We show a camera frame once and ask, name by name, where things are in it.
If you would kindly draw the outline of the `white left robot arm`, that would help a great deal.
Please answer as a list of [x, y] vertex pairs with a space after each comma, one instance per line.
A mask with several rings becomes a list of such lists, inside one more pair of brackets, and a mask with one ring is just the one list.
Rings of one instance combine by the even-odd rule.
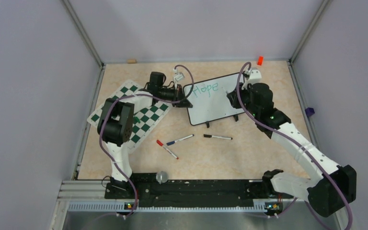
[[184, 93], [178, 82], [184, 74], [175, 71], [172, 86], [164, 84], [166, 76], [161, 72], [152, 72], [145, 87], [120, 99], [106, 99], [97, 126], [101, 149], [110, 158], [112, 173], [110, 185], [123, 198], [134, 193], [134, 185], [129, 182], [132, 169], [128, 159], [127, 143], [130, 141], [134, 127], [134, 114], [150, 108], [157, 102], [170, 103], [174, 107], [191, 108], [188, 93]]

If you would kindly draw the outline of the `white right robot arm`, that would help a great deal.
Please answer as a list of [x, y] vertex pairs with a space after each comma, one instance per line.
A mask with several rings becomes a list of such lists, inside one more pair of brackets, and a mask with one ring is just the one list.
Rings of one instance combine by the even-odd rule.
[[291, 119], [274, 106], [273, 92], [265, 83], [239, 83], [227, 93], [231, 106], [243, 109], [254, 118], [257, 128], [280, 144], [305, 170], [309, 178], [291, 175], [283, 170], [266, 171], [262, 192], [267, 197], [285, 193], [300, 198], [320, 216], [328, 217], [350, 204], [357, 195], [355, 169], [329, 159], [307, 140]]

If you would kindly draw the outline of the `white whiteboard black frame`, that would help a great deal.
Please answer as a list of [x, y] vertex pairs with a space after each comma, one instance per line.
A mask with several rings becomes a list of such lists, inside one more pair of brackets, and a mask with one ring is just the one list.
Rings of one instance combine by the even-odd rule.
[[227, 93], [234, 91], [237, 86], [237, 77], [238, 73], [233, 73], [184, 86], [185, 94], [191, 91], [187, 98], [193, 105], [187, 109], [191, 125], [210, 123], [244, 112], [233, 108], [227, 98]]

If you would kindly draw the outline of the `black cap marker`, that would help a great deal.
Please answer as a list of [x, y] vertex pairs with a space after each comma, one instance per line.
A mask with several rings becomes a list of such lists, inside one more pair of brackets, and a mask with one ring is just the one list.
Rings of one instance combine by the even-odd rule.
[[219, 139], [233, 140], [232, 137], [216, 136], [216, 135], [209, 135], [209, 134], [204, 134], [203, 137], [205, 137], [205, 138], [219, 138]]

